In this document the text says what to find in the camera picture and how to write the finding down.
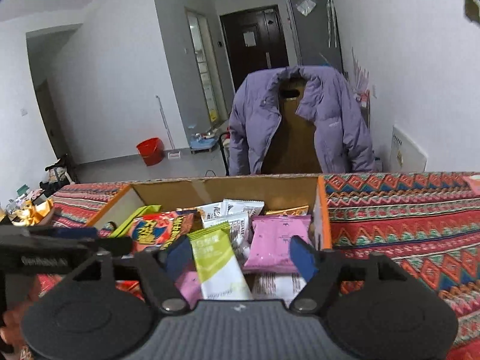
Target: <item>jacket sleeve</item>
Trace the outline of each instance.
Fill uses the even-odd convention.
[[[375,172],[375,158],[370,132],[347,81],[339,74],[343,143],[348,151],[352,172]]]
[[[244,104],[247,99],[247,80],[243,81],[233,99],[230,114],[230,160],[229,171],[232,176],[249,175],[248,142],[245,132]]]

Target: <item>purple puffer jacket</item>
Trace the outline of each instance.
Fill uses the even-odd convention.
[[[295,66],[251,73],[239,87],[230,115],[230,174],[261,173],[282,119],[278,89],[302,76],[305,91],[296,114],[315,124],[315,150],[324,173],[373,172],[370,133],[347,81],[324,66]]]

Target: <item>door handle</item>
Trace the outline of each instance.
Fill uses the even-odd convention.
[[[270,53],[266,52],[265,57],[267,58],[267,66],[268,66],[269,69],[271,69],[272,68],[272,61],[270,61]]]

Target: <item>gray floor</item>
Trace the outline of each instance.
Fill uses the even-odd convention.
[[[114,181],[147,181],[189,177],[225,176],[225,166],[220,149],[197,154],[182,153],[181,159],[167,157],[157,165],[146,166],[142,158],[129,156],[111,160],[86,163],[78,166],[77,175],[81,183]]]

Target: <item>dark brown door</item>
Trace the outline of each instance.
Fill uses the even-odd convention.
[[[254,71],[289,65],[278,6],[220,16],[235,90]]]

